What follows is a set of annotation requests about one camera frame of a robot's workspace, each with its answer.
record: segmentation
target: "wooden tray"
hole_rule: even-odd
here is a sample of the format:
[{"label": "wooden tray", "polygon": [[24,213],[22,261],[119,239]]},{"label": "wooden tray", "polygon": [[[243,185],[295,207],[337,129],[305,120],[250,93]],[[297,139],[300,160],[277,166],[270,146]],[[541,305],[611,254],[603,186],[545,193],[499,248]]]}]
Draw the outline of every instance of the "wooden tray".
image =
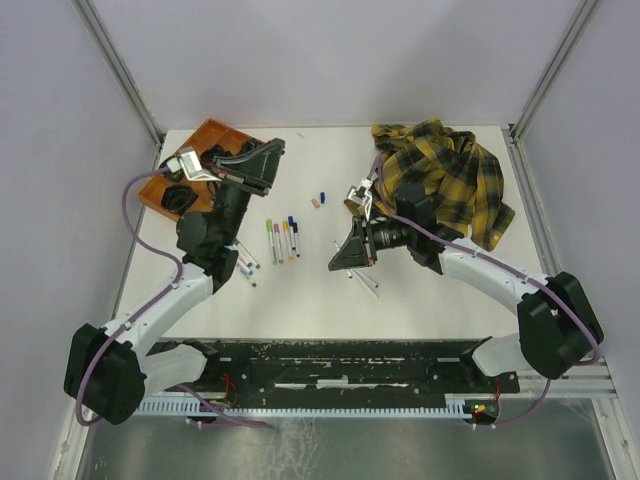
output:
[{"label": "wooden tray", "polygon": [[[234,155],[240,152],[242,144],[253,137],[246,133],[239,132],[227,125],[208,119],[198,130],[196,130],[189,139],[184,142],[178,150],[185,147],[193,147],[198,155],[210,149],[216,144],[221,145],[225,150],[230,151]],[[181,185],[190,186],[198,195],[196,201],[189,207],[187,212],[209,212],[212,208],[212,195],[207,188],[206,182],[190,182],[186,178],[180,181]],[[167,212],[162,208],[162,196],[167,187],[176,185],[175,182],[166,179],[162,175],[154,175],[138,192],[140,201],[156,212],[161,213],[174,222],[178,221],[179,215]]]}]

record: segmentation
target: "orange marker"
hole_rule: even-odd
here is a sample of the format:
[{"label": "orange marker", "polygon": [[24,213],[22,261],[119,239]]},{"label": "orange marker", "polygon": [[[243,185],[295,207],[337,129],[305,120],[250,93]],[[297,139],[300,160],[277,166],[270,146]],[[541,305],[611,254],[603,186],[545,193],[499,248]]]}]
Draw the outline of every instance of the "orange marker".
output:
[{"label": "orange marker", "polygon": [[293,260],[293,249],[291,247],[291,237],[289,236],[289,222],[286,220],[282,222],[282,227],[284,228],[284,241],[287,244],[287,253],[289,254],[289,260]]}]

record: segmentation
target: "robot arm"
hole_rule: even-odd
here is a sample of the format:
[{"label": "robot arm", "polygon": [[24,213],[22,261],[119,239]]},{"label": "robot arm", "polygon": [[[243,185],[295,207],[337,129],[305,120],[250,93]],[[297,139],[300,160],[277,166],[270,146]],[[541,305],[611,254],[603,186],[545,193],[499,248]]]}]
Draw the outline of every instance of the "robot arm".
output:
[{"label": "robot arm", "polygon": [[[592,351],[585,335],[544,292],[481,258],[495,259],[470,240],[461,238],[459,232],[438,224],[421,185],[398,189],[395,203],[398,215],[445,240],[449,246],[393,219],[370,221],[366,214],[354,216],[351,233],[329,262],[329,270],[372,266],[378,251],[406,246],[421,266],[462,280],[504,305],[518,317],[519,333],[484,339],[468,352],[473,364],[489,377],[533,368],[547,378],[557,379]],[[526,272],[504,261],[496,263],[548,287],[581,319],[596,342],[602,343],[600,325],[575,277],[565,272],[549,277]]]},{"label": "robot arm", "polygon": [[[175,273],[131,311],[101,328],[82,326],[73,336],[65,392],[77,398],[80,384],[98,350],[112,341],[88,380],[82,402],[110,423],[129,418],[144,397],[200,378],[215,350],[196,341],[148,355],[164,333],[186,312],[215,294],[230,278],[238,259],[233,245],[251,195],[265,196],[273,185],[284,142],[275,139],[240,157],[216,157],[213,173],[203,170],[192,149],[169,165],[192,181],[221,181],[211,212],[183,215],[177,223],[178,248],[185,252],[182,274]],[[167,287],[170,290],[155,301]],[[137,313],[137,321],[129,321]],[[113,335],[125,326],[114,339]]]}]

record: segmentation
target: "pink marker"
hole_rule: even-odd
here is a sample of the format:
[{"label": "pink marker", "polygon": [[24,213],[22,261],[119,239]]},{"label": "pink marker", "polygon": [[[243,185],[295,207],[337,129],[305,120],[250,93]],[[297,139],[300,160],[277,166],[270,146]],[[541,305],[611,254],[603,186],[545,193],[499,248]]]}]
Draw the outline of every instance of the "pink marker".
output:
[{"label": "pink marker", "polygon": [[282,237],[280,236],[280,227],[278,224],[273,225],[273,229],[276,231],[276,250],[278,252],[278,262],[284,263],[284,250],[282,249]]}]

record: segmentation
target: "black joint housing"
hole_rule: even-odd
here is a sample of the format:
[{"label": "black joint housing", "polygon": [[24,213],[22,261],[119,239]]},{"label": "black joint housing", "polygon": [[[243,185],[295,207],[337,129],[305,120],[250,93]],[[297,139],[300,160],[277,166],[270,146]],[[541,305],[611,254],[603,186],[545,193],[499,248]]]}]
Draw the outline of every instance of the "black joint housing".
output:
[{"label": "black joint housing", "polygon": [[[598,344],[604,334],[576,277],[561,272],[547,286],[580,318]],[[560,378],[592,351],[569,316],[542,291],[525,294],[518,304],[520,346],[525,359],[541,375]]]},{"label": "black joint housing", "polygon": [[[64,391],[77,398],[80,382],[98,349],[107,340],[103,329],[85,324],[71,341]],[[144,398],[144,380],[131,344],[113,342],[96,366],[82,400],[109,423],[118,425],[129,418]]]}]

